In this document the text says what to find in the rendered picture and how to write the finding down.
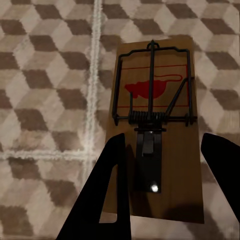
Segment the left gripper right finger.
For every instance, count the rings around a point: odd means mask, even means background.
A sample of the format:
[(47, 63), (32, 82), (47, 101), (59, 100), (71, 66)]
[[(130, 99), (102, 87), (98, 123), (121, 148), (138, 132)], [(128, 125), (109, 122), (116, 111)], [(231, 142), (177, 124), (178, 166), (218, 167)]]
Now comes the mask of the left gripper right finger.
[(240, 223), (240, 146), (204, 133), (201, 152)]

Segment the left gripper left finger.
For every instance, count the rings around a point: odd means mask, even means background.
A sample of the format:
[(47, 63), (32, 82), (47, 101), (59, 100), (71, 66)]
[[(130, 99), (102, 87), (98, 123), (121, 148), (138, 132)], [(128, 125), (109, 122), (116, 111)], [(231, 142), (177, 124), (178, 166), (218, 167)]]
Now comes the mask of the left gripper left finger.
[[(117, 221), (99, 223), (116, 164)], [(107, 141), (56, 240), (132, 240), (124, 133)]]

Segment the mousetrap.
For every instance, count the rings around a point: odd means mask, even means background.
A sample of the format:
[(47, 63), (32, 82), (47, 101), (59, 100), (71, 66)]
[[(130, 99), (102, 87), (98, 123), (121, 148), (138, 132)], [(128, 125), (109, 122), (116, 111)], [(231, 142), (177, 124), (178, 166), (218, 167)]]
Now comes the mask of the mousetrap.
[[(205, 224), (193, 37), (117, 44), (105, 145), (121, 133), (130, 216)], [(101, 212), (117, 209), (118, 164)]]

